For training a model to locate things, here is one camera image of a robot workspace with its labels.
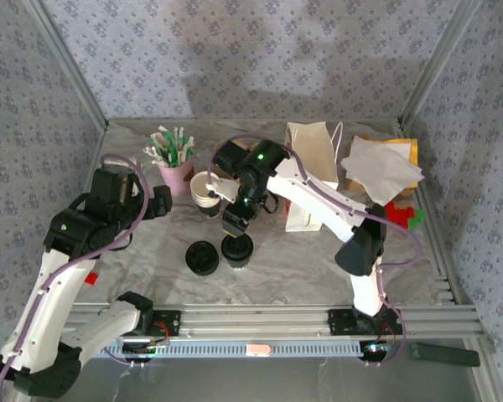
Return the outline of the black plastic cup lid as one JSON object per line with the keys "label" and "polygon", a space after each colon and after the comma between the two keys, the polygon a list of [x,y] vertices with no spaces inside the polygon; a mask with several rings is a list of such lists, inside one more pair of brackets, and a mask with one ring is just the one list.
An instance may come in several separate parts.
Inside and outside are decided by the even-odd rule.
{"label": "black plastic cup lid", "polygon": [[249,258],[253,253],[253,241],[247,234],[238,237],[227,235],[221,242],[221,253],[227,260],[241,261]]}

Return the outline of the black white paper cups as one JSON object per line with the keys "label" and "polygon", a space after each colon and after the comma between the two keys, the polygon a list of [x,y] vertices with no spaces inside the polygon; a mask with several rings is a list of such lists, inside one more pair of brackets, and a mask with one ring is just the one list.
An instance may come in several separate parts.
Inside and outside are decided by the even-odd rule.
{"label": "black white paper cups", "polygon": [[190,181],[190,192],[199,211],[208,218],[216,217],[220,212],[220,197],[207,187],[207,172],[195,174]]}

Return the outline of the white flower print paper bag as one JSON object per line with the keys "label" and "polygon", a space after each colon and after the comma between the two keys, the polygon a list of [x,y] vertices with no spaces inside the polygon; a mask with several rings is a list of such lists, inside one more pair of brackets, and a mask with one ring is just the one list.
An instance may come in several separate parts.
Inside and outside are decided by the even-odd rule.
{"label": "white flower print paper bag", "polygon": [[[309,173],[336,190],[339,185],[337,158],[342,135],[342,121],[336,125],[332,135],[325,121],[310,124],[289,122],[284,144],[300,156]],[[321,226],[322,223],[302,207],[285,201],[286,232],[318,231]]]}

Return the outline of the white paper napkin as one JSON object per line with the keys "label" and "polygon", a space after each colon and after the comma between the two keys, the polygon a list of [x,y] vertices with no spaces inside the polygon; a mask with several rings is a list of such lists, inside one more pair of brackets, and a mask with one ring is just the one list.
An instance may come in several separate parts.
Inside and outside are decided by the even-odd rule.
{"label": "white paper napkin", "polygon": [[350,156],[358,157],[365,160],[378,160],[386,157],[389,153],[389,148],[381,142],[366,140],[362,137],[354,137]]}
{"label": "white paper napkin", "polygon": [[381,206],[424,179],[422,169],[379,142],[370,142],[341,160],[341,166]]}

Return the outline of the pink straw holder cup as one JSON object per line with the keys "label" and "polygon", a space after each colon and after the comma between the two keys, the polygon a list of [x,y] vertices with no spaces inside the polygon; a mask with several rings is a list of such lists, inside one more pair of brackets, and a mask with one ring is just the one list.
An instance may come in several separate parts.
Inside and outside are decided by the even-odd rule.
{"label": "pink straw holder cup", "polygon": [[169,186],[172,195],[190,194],[190,181],[194,176],[194,164],[191,158],[177,167],[171,168],[158,165],[158,170],[164,183]]}

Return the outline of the red toy brick assembly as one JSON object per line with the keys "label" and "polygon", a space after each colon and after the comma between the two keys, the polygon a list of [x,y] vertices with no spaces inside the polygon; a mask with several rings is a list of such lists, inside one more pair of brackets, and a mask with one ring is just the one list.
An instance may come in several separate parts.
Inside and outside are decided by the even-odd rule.
{"label": "red toy brick assembly", "polygon": [[391,222],[412,230],[415,225],[415,209],[412,206],[404,206],[393,201],[385,205],[386,217]]}

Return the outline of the black controller board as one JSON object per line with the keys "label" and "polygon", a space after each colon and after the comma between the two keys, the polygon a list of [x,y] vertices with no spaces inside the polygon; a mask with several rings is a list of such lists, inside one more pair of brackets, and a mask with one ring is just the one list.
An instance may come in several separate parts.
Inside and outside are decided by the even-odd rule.
{"label": "black controller board", "polygon": [[125,342],[122,345],[122,355],[129,363],[148,363],[157,352],[169,346],[169,340],[156,339],[146,342]]}
{"label": "black controller board", "polygon": [[386,341],[361,341],[360,351],[362,355],[359,360],[368,363],[381,364],[381,362],[386,358],[387,354],[392,350],[390,343]]}

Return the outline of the grey metal tray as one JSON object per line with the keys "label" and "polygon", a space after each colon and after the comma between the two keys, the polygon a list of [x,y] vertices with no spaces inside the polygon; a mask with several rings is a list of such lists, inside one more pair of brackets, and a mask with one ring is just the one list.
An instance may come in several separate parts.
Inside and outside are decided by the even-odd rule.
{"label": "grey metal tray", "polygon": [[126,368],[90,361],[62,398],[37,402],[485,402],[468,368],[399,358],[158,359]]}

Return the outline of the green toy brick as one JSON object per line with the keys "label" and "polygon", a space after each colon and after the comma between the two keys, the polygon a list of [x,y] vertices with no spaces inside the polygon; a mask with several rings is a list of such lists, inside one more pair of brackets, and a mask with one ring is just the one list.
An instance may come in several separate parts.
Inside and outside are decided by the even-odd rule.
{"label": "green toy brick", "polygon": [[426,213],[422,209],[407,209],[407,229],[414,231],[420,224],[426,220]]}

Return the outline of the black flat bar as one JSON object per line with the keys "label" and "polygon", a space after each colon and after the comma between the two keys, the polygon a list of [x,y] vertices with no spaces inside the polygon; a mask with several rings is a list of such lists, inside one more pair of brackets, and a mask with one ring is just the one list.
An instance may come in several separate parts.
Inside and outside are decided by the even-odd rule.
{"label": "black flat bar", "polygon": [[476,351],[452,348],[427,343],[413,343],[411,355],[414,359],[476,368],[480,366],[480,356]]}

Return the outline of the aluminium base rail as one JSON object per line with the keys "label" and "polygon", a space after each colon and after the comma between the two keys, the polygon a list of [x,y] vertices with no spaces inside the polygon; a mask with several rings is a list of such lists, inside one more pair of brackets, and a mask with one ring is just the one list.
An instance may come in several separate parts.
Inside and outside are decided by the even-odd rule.
{"label": "aluminium base rail", "polygon": [[[180,339],[199,340],[309,340],[329,337],[332,306],[294,305],[184,305],[156,306],[178,310]],[[471,305],[401,307],[408,338],[482,338],[485,335]]]}

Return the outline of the aluminium frame post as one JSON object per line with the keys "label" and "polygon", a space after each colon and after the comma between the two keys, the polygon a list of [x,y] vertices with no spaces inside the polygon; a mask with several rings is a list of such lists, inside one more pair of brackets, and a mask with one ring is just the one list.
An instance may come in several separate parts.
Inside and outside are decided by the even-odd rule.
{"label": "aluminium frame post", "polygon": [[482,2],[483,0],[459,0],[457,3],[398,117],[401,129],[406,130],[413,123]]}
{"label": "aluminium frame post", "polygon": [[100,130],[106,130],[108,126],[107,120],[44,2],[42,0],[21,1],[34,19],[43,39],[60,64],[62,71],[70,81],[72,88],[86,108],[90,118]]}

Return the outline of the aluminium side rail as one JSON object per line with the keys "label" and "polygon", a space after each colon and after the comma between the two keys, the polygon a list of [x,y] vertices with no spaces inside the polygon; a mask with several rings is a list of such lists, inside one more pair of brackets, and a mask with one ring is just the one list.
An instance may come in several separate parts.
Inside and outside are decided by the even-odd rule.
{"label": "aluminium side rail", "polygon": [[444,248],[426,178],[419,182],[409,203],[425,213],[425,220],[412,231],[421,244],[422,257],[414,265],[386,275],[389,297],[402,306],[460,304],[462,292]]}

